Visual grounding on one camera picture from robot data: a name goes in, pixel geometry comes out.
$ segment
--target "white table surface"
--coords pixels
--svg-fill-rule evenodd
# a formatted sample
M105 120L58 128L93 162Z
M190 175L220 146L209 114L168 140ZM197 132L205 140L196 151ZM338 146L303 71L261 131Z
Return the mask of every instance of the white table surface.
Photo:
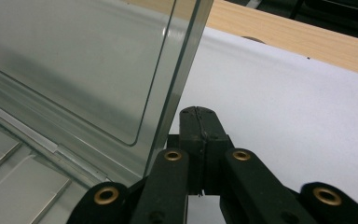
M170 133L192 105L215 111L285 186L324 182L358 202L358 74L206 28ZM188 213L224 222L218 198L191 197Z

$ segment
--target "wooden surface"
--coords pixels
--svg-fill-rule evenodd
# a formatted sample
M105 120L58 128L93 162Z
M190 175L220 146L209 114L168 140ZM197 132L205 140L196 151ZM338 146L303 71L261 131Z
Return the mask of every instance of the wooden surface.
M358 73L358 38L214 0L207 26Z

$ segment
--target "transparent plastic lid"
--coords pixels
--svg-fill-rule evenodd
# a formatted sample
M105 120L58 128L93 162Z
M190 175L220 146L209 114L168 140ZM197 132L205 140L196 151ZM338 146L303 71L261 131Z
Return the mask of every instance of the transparent plastic lid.
M211 5L0 0L0 117L86 178L132 183L164 145Z

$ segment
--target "brass ring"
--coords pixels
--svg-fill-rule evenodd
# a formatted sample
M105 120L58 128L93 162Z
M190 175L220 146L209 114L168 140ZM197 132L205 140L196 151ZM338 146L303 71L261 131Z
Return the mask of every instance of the brass ring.
M243 151L235 151L232 156L239 161L247 161L251 159L251 155Z
M339 195L331 189L321 187L315 188L313 190L313 195L315 195L315 197L322 203L327 203L333 206L338 206L342 204L341 197L339 197Z
M118 190L114 187L104 187L98 190L94 195L94 202L100 205L105 205L114 202L118 198Z
M182 154L177 151L168 151L165 153L164 157L167 161L179 161L182 159Z

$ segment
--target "gray floor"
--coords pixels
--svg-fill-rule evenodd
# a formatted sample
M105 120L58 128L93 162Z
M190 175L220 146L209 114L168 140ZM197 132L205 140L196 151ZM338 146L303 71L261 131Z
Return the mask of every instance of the gray floor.
M228 0L229 2L246 6L249 0ZM258 10L274 15L289 18L296 0L262 0ZM314 10L303 4L298 11L296 21L305 22L314 26L322 27L331 31L358 37L358 22L345 20L338 16Z

